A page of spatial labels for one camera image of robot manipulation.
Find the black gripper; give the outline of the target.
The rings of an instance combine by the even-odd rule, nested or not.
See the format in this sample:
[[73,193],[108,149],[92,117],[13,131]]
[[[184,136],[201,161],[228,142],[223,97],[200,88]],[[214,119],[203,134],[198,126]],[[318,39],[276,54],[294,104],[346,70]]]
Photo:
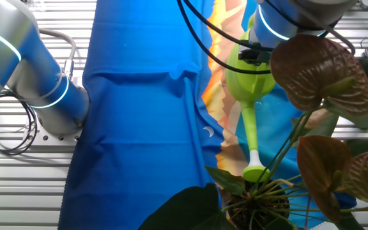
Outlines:
[[251,65],[260,66],[262,63],[269,63],[270,53],[267,51],[243,49],[239,50],[238,59]]

